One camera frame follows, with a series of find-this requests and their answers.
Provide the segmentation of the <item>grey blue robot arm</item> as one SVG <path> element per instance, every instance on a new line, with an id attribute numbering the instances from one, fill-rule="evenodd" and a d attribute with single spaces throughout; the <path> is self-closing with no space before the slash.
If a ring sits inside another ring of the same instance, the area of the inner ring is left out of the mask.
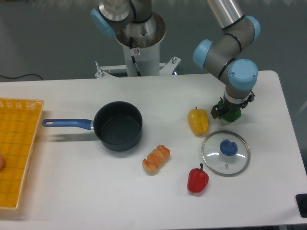
<path id="1" fill-rule="evenodd" d="M 209 6 L 224 34 L 216 42 L 201 41 L 193 61 L 225 85 L 223 97 L 211 110 L 212 117 L 234 122 L 254 100 L 252 89 L 258 77 L 256 64 L 237 55 L 257 39 L 260 24 L 245 16 L 235 0 L 211 0 Z M 150 0 L 103 0 L 90 15 L 101 33 L 121 44 L 128 76 L 161 74 L 160 42 L 166 27 L 162 17 L 153 12 Z"/>

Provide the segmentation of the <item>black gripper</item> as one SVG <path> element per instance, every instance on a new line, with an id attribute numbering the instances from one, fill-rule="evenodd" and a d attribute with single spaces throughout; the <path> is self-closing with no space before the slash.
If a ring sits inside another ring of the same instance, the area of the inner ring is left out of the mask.
<path id="1" fill-rule="evenodd" d="M 247 98 L 242 99 L 234 99 L 228 100 L 226 97 L 223 97 L 222 102 L 223 105 L 214 105 L 211 110 L 211 115 L 213 119 L 221 119 L 222 116 L 230 111 L 238 111 L 247 107 L 247 105 L 254 101 L 255 94 L 253 91 L 250 92 Z"/>

